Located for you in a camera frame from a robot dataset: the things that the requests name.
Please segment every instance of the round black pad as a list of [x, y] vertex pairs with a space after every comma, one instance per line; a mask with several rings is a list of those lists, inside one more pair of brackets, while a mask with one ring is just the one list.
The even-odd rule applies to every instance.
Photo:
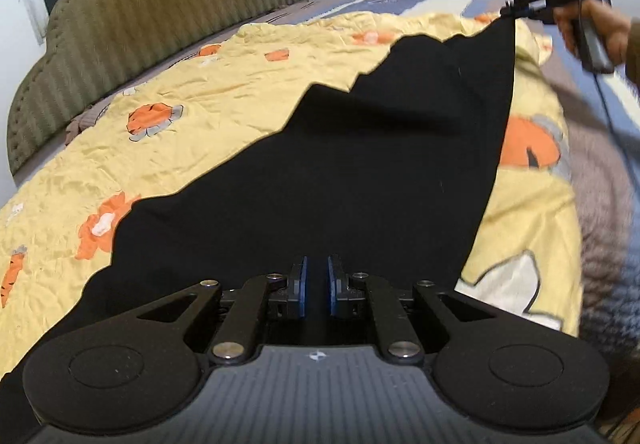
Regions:
[[90, 388], [117, 388], [137, 379], [144, 366], [139, 352], [111, 345], [80, 352], [69, 364], [69, 372]]
[[498, 379], [514, 386], [544, 386], [562, 374], [562, 361], [552, 351], [534, 345], [498, 348], [489, 358]]
[[514, 316], [461, 323], [433, 377], [468, 416], [525, 432], [590, 420], [609, 385], [606, 363], [587, 343]]
[[170, 323], [116, 319], [51, 340], [29, 358], [24, 392], [41, 420], [73, 432], [130, 432], [190, 398], [200, 367]]

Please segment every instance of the metal pin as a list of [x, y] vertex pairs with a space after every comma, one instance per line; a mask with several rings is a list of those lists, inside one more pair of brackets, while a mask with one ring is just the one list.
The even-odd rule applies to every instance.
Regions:
[[418, 352], [420, 352], [420, 347], [411, 341], [396, 341], [395, 343], [391, 343], [389, 345], [389, 353], [392, 356], [396, 356], [396, 358], [412, 358]]
[[212, 349], [213, 355], [221, 359], [235, 359], [244, 354], [244, 347], [240, 343], [226, 341], [218, 343]]

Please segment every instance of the black handle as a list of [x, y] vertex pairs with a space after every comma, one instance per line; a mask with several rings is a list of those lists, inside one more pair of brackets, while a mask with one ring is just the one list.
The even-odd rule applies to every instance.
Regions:
[[582, 23], [577, 19], [572, 21], [574, 27], [575, 44], [578, 48], [578, 55], [582, 67], [591, 74], [612, 74], [613, 63], [596, 32], [593, 21], [582, 19]]

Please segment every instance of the yellow bedspread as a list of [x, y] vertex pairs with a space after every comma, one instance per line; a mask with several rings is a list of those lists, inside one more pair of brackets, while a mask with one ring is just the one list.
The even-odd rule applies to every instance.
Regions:
[[[347, 90], [406, 34], [445, 40], [485, 23], [448, 14], [353, 13], [308, 25], [246, 25], [114, 99], [0, 211], [0, 374], [110, 262], [133, 200], [174, 193], [279, 131], [312, 82]], [[513, 104], [495, 188], [458, 289], [577, 333], [580, 231], [566, 126], [538, 64], [548, 40], [517, 23]]]

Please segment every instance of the sleeve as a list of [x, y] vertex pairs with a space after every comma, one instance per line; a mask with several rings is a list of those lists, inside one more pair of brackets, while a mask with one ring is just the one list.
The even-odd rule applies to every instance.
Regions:
[[640, 20], [633, 20], [626, 47], [626, 77], [640, 88]]

